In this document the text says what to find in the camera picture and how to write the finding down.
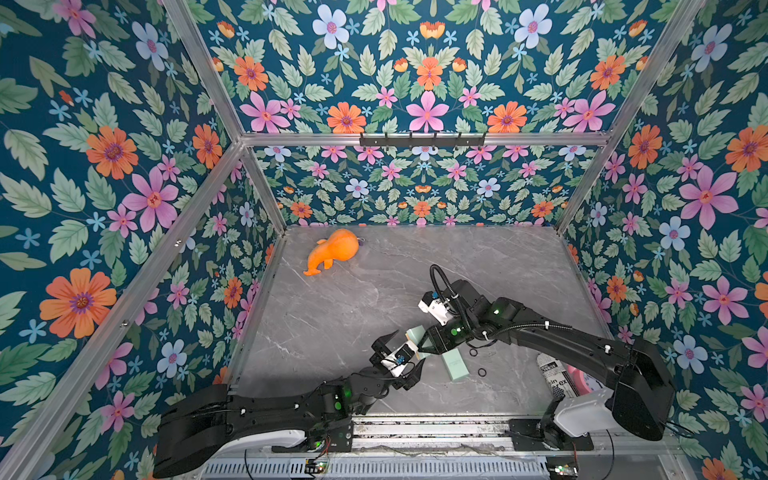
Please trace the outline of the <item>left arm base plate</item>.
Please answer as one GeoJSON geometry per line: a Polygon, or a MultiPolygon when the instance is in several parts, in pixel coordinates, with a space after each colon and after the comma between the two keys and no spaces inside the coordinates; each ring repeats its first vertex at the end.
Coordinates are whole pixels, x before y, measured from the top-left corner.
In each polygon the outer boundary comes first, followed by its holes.
{"type": "Polygon", "coordinates": [[[354,421],[351,419],[324,425],[310,436],[312,451],[317,453],[348,453],[352,450],[354,421]]]}

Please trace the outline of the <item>black hook rail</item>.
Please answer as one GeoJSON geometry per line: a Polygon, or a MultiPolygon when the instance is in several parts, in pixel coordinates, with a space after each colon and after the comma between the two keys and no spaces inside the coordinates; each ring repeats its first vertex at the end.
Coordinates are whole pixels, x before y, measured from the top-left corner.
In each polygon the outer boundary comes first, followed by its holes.
{"type": "Polygon", "coordinates": [[[361,147],[394,147],[394,148],[412,148],[412,147],[437,147],[437,148],[457,148],[457,147],[477,147],[483,146],[486,142],[485,134],[361,134],[358,137],[358,144],[361,147]]]}

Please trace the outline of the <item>mint box lid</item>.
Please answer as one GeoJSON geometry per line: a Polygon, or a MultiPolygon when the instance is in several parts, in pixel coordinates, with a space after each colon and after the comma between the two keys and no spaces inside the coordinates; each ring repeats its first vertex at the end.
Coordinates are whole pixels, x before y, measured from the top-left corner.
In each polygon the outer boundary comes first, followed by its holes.
{"type": "Polygon", "coordinates": [[[459,381],[469,376],[469,370],[458,349],[443,353],[441,359],[452,382],[459,381]]]}

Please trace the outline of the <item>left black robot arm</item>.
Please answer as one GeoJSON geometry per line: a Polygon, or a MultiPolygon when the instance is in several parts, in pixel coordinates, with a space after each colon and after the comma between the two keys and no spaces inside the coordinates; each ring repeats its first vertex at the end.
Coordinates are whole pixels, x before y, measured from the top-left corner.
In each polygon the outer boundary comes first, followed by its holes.
{"type": "Polygon", "coordinates": [[[153,475],[171,478],[202,466],[225,445],[252,439],[288,451],[317,451],[333,434],[368,413],[392,389],[408,390],[421,379],[426,338],[387,347],[393,334],[378,338],[371,365],[346,377],[321,382],[310,392],[283,397],[235,395],[225,384],[197,391],[161,416],[153,475]]]}

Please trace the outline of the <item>mint green box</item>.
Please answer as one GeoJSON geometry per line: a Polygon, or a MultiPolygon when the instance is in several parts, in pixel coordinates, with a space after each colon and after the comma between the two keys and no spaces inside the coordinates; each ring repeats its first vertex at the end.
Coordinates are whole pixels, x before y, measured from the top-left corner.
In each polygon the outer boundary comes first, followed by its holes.
{"type": "Polygon", "coordinates": [[[428,353],[423,352],[418,346],[419,342],[424,338],[425,332],[426,330],[423,326],[416,326],[406,331],[409,347],[414,351],[417,360],[422,360],[429,356],[428,353]]]}

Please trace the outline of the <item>orange plush toy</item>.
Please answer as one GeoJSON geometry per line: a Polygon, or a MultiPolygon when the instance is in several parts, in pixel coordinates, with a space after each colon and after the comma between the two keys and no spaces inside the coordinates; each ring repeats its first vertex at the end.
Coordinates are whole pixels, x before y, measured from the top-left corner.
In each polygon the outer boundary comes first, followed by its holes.
{"type": "Polygon", "coordinates": [[[314,276],[327,271],[336,262],[353,258],[360,248],[359,238],[350,230],[340,229],[328,238],[320,239],[309,253],[305,276],[314,276]]]}

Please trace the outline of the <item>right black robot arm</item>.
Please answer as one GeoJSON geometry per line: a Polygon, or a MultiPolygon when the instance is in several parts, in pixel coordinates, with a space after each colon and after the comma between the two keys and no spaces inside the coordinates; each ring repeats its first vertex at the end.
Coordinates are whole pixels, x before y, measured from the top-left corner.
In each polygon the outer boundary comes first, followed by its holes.
{"type": "Polygon", "coordinates": [[[419,308],[437,322],[419,341],[422,352],[444,354],[472,340],[517,345],[602,384],[595,392],[550,403],[533,436],[547,447],[561,449],[591,432],[617,428],[647,441],[664,437],[676,388],[655,345],[598,337],[506,297],[490,301],[466,280],[425,293],[419,308]]]}

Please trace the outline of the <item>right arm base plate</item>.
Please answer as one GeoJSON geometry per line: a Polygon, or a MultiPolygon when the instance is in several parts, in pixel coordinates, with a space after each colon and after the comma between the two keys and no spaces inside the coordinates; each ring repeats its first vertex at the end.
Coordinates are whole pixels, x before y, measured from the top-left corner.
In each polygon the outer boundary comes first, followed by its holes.
{"type": "Polygon", "coordinates": [[[538,419],[511,419],[506,435],[517,451],[593,451],[595,446],[589,434],[570,437],[554,424],[542,425],[538,419]]]}

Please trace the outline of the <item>pink alarm clock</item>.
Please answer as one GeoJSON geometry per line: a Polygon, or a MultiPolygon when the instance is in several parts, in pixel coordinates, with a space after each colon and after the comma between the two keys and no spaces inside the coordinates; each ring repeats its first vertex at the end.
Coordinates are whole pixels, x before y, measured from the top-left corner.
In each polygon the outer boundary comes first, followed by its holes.
{"type": "Polygon", "coordinates": [[[586,395],[593,391],[592,387],[589,385],[587,375],[583,371],[573,366],[568,366],[567,370],[575,386],[575,390],[580,395],[586,395]]]}

